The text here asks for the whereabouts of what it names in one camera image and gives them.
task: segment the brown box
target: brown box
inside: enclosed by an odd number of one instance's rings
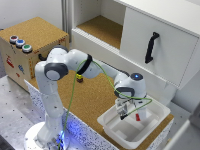
[[[12,35],[25,40],[33,51],[25,54],[10,44]],[[58,44],[69,49],[69,35],[39,17],[0,31],[0,50],[7,75],[28,91],[24,79],[28,81],[35,77],[34,68],[40,61],[38,55],[47,57]]]

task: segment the cabinet handle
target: cabinet handle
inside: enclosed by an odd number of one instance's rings
[[[153,60],[153,57],[151,57],[151,53],[153,50],[154,40],[157,39],[160,35],[156,32],[153,32],[153,36],[151,37],[145,57],[145,63],[148,64]]]
[[[41,60],[41,61],[46,61],[46,60],[47,60],[47,58],[43,57],[42,54],[39,54],[39,55],[38,55],[38,58],[39,58],[39,60]]]

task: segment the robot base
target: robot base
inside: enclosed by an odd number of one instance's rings
[[[34,126],[32,126],[25,135],[24,138],[24,150],[49,150],[49,148],[41,148],[39,147],[36,143],[35,143],[35,137],[37,136],[37,133],[40,131],[40,129],[42,128],[42,126],[44,125],[44,122],[38,123]],[[67,150],[69,143],[70,143],[70,139],[69,136],[65,137],[65,150]]]

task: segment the green cable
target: green cable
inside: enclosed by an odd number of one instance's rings
[[[84,62],[86,62],[86,60],[82,61],[82,62],[79,64],[78,68],[76,69],[76,73],[75,73],[75,76],[74,76],[74,82],[73,82],[73,88],[72,88],[72,96],[71,96],[71,100],[70,100],[70,103],[69,103],[69,106],[68,106],[67,115],[66,115],[66,120],[65,120],[64,129],[63,129],[63,133],[62,133],[62,134],[65,133],[65,129],[66,129],[66,126],[67,126],[67,118],[68,118],[68,116],[69,116],[69,110],[70,110],[70,107],[71,107],[71,104],[72,104],[72,100],[73,100],[73,96],[74,96],[74,87],[75,87],[75,83],[76,83],[76,74],[77,74],[77,72],[78,72],[80,66],[81,66]],[[112,82],[110,81],[110,79],[109,79],[107,73],[105,72],[105,70],[104,70],[97,62],[95,62],[95,61],[93,61],[93,62],[103,71],[103,73],[106,75],[106,78],[108,79],[110,85],[113,87],[113,89],[114,89],[117,93],[119,93],[120,95],[125,96],[125,97],[127,97],[127,98],[131,98],[131,99],[135,99],[135,100],[141,100],[141,99],[149,100],[148,103],[146,103],[146,104],[144,104],[144,105],[142,105],[142,106],[140,106],[140,107],[134,109],[133,111],[131,111],[130,113],[128,113],[128,115],[132,114],[133,112],[137,111],[138,109],[140,109],[140,108],[142,108],[142,107],[144,107],[144,106],[146,106],[146,105],[148,105],[148,104],[150,104],[150,103],[152,102],[152,99],[150,99],[150,98],[131,97],[131,96],[124,95],[124,94],[120,93],[119,91],[117,91],[117,90],[115,89],[114,85],[112,84]],[[60,139],[60,142],[59,142],[58,150],[60,150],[60,144],[61,144],[61,139]]]

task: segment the brown cork mat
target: brown cork mat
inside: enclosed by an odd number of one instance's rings
[[[26,44],[32,46],[33,51],[37,51],[68,34],[42,18],[36,17],[0,31],[0,37],[7,42],[10,42],[12,35],[25,40]]]
[[[65,108],[68,108],[71,98],[74,75],[74,71],[69,71],[67,76],[58,81],[58,92]],[[35,78],[29,82],[38,88]],[[105,134],[103,127],[97,122],[97,118],[115,104],[115,99],[113,89],[104,74],[94,79],[84,78],[83,83],[76,82],[70,111],[120,150],[124,150]],[[170,114],[136,150],[145,150],[172,119],[173,115]]]
[[[77,26],[83,31],[120,49],[123,26],[103,16],[98,16]]]

